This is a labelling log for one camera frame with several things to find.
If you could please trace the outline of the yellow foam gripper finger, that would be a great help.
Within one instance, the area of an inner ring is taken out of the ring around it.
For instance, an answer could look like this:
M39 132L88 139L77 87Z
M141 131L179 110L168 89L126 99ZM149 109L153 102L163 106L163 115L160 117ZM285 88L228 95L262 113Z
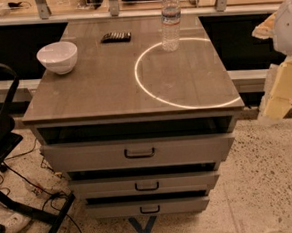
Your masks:
M270 65L264 91L258 118L264 122L281 120L292 106L292 55L280 65Z

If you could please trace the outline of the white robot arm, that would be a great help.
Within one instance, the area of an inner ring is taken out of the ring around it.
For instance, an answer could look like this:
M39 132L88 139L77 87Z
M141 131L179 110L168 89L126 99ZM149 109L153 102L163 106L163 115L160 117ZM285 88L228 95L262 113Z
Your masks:
M284 0L251 34L255 38L272 39L275 51L286 56L280 65L270 66L259 113L264 121L281 120L292 106L292 0Z

